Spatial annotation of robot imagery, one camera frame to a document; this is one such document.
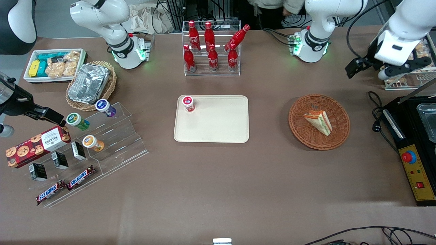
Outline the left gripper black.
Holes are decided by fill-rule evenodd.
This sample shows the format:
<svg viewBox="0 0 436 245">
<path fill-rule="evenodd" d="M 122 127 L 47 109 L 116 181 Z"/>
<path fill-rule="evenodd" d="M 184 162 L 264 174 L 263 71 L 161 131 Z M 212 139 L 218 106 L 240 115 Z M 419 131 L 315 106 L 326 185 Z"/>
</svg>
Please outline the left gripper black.
<svg viewBox="0 0 436 245">
<path fill-rule="evenodd" d="M 353 76 L 355 76 L 355 74 L 359 73 L 361 70 L 366 70 L 374 65 L 374 62 L 368 60 L 367 57 L 357 57 L 355 58 L 355 63 L 349 63 L 345 67 L 345 71 L 347 73 L 347 77 L 352 79 Z"/>
</svg>

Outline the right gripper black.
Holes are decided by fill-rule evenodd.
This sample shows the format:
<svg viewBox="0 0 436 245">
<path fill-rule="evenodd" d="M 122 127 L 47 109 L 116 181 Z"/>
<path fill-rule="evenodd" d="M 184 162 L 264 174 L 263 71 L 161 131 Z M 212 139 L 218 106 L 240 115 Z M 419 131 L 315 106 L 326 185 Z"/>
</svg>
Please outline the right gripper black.
<svg viewBox="0 0 436 245">
<path fill-rule="evenodd" d="M 65 127 L 66 121 L 60 113 L 34 103 L 34 97 L 29 92 L 15 86 L 12 95 L 1 104 L 1 113 L 7 116 L 28 116 L 33 119 L 44 119 L 52 124 Z"/>
</svg>

